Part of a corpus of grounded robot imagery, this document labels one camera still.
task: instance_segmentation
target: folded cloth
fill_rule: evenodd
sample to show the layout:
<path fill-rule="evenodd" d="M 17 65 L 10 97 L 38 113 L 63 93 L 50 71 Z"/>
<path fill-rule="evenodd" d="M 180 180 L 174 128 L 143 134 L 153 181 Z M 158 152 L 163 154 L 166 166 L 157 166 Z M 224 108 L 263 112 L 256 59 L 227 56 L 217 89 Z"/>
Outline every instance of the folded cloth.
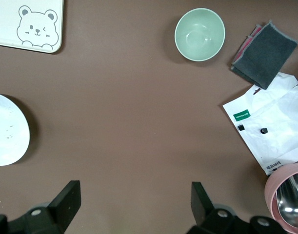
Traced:
<path fill-rule="evenodd" d="M 267 89 L 297 46 L 272 22 L 257 25 L 240 47 L 231 70 L 256 86 Z"/>

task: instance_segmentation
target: tray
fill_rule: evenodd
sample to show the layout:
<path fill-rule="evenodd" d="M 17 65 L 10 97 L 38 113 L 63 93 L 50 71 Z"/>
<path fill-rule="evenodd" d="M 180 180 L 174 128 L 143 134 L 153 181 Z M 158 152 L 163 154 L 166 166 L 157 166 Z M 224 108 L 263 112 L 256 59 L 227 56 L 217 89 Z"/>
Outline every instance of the tray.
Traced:
<path fill-rule="evenodd" d="M 0 0 L 0 45 L 53 53 L 62 22 L 63 0 Z"/>

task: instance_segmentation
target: black bracket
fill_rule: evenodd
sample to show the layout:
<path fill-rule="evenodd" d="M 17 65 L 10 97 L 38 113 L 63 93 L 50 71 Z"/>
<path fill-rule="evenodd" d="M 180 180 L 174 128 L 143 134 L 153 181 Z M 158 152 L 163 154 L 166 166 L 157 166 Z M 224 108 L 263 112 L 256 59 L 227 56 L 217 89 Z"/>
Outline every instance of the black bracket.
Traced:
<path fill-rule="evenodd" d="M 287 234 L 271 218 L 255 216 L 247 223 L 227 209 L 215 209 L 200 182 L 192 182 L 191 209 L 197 225 L 187 234 Z"/>
<path fill-rule="evenodd" d="M 10 222 L 0 214 L 0 234 L 63 234 L 80 205 L 80 182 L 72 180 L 47 207 L 32 208 Z"/>

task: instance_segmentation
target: green label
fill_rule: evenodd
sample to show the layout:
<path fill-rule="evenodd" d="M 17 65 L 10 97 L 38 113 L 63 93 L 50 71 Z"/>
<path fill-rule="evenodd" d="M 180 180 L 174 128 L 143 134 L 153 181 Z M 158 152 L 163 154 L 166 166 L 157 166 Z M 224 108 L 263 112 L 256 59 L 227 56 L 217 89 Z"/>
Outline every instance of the green label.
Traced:
<path fill-rule="evenodd" d="M 251 115 L 248 112 L 248 110 L 245 110 L 245 111 L 242 111 L 240 113 L 234 114 L 233 116 L 236 118 L 236 121 L 240 121 L 240 120 L 248 118 Z"/>

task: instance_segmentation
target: bowl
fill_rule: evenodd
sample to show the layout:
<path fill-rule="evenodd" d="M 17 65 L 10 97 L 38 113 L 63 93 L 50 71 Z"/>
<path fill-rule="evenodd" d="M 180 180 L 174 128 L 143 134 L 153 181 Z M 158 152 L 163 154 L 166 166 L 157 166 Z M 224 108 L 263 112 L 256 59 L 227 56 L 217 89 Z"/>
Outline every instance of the bowl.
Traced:
<path fill-rule="evenodd" d="M 189 60 L 205 61 L 215 56 L 225 41 L 225 26 L 214 11 L 197 8 L 187 12 L 175 29 L 179 52 Z"/>
<path fill-rule="evenodd" d="M 276 191 L 285 180 L 297 173 L 298 163 L 280 167 L 270 175 L 265 186 L 265 200 L 272 218 L 292 234 L 298 234 L 298 228 L 291 226 L 281 217 L 277 205 Z"/>
<path fill-rule="evenodd" d="M 30 140 L 28 123 L 22 111 L 0 95 L 0 166 L 18 161 Z"/>

